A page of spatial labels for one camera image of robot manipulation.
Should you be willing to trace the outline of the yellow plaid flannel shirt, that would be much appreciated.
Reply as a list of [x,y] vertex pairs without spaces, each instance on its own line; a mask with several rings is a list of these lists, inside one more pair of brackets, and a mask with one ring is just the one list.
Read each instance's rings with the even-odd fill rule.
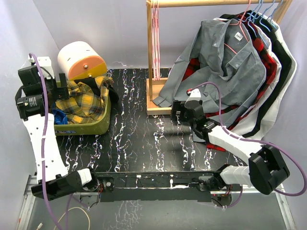
[[108,87],[113,79],[106,75],[93,79],[100,95],[88,83],[68,82],[69,98],[55,101],[55,108],[64,112],[68,124],[90,124],[102,119],[108,99]]

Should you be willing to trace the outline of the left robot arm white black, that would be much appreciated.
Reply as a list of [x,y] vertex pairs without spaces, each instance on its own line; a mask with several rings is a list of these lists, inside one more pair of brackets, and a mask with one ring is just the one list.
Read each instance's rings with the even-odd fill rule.
[[69,173],[64,165],[56,140],[53,114],[46,113],[44,86],[37,66],[18,70],[22,86],[15,103],[30,137],[36,163],[37,184],[31,187],[35,197],[49,201],[82,190],[94,191],[99,179],[90,168]]

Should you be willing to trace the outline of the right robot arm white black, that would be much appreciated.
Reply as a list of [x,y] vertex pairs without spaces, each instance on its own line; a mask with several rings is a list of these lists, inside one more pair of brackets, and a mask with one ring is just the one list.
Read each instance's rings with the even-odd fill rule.
[[255,187],[268,195],[290,176],[290,171],[280,151],[268,144],[244,141],[241,136],[224,131],[222,126],[208,119],[199,101],[174,101],[171,116],[179,114],[180,120],[188,122],[192,133],[207,145],[225,149],[239,157],[246,165],[226,165],[214,172],[214,186],[225,190],[231,184]]

